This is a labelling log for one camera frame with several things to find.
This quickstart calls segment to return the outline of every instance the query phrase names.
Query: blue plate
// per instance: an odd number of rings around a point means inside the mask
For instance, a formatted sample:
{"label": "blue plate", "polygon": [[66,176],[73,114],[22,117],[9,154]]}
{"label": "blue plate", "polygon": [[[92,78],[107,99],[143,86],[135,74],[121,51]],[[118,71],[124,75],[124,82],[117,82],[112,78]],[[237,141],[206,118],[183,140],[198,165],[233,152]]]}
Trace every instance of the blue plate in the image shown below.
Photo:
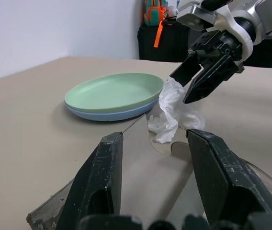
{"label": "blue plate", "polygon": [[153,102],[150,102],[149,104],[143,105],[141,107],[138,107],[136,109],[126,110],[123,112],[118,113],[87,113],[83,111],[79,111],[76,109],[73,109],[69,107],[66,103],[66,107],[69,111],[74,113],[76,116],[92,120],[92,121],[120,121],[125,120],[134,116],[138,116],[140,114],[144,114],[145,112],[149,111],[153,108],[153,106],[156,105],[156,103],[159,101],[159,99],[154,100]]}

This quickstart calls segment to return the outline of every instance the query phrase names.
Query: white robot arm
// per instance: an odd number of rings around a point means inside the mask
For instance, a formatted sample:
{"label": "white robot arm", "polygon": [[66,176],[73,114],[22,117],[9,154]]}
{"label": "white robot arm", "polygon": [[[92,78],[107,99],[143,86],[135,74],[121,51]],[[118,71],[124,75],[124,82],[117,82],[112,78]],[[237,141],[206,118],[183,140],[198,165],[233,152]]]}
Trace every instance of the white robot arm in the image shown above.
{"label": "white robot arm", "polygon": [[245,61],[272,32],[272,0],[181,0],[177,21],[206,30],[172,74],[183,86],[193,79],[185,103],[207,97],[222,81],[243,71]]}

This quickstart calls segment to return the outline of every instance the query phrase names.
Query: white wall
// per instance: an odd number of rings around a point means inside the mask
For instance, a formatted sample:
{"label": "white wall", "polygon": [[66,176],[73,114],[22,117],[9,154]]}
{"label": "white wall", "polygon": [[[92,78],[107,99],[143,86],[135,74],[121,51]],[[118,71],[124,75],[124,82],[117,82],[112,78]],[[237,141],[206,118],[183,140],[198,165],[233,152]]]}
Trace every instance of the white wall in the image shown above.
{"label": "white wall", "polygon": [[138,58],[141,0],[0,0],[0,77],[70,56]]}

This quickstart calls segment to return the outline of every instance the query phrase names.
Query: white tissue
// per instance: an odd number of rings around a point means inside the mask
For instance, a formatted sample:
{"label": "white tissue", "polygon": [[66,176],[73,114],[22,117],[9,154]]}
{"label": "white tissue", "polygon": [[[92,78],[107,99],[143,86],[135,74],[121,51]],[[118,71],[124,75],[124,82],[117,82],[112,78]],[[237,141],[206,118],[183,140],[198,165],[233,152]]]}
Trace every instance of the white tissue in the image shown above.
{"label": "white tissue", "polygon": [[203,129],[204,118],[195,111],[190,104],[184,104],[186,94],[184,88],[168,77],[163,90],[159,95],[159,106],[163,111],[159,117],[151,116],[148,120],[148,128],[156,133],[155,141],[158,143],[171,142],[178,127],[183,129]]}

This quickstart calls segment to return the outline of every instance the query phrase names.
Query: beige table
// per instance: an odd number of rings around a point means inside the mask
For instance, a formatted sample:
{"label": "beige table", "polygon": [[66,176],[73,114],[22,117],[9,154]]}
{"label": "beige table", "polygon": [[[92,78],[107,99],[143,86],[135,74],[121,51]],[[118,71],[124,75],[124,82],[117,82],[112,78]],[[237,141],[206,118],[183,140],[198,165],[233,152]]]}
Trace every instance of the beige table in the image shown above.
{"label": "beige table", "polygon": [[[102,75],[178,66],[140,60],[66,57],[0,80],[0,229],[30,229],[27,213],[74,177],[100,139],[134,119],[97,123],[63,106],[73,86]],[[272,69],[246,68],[198,105],[206,130],[272,176]],[[183,132],[177,139],[183,139]]]}

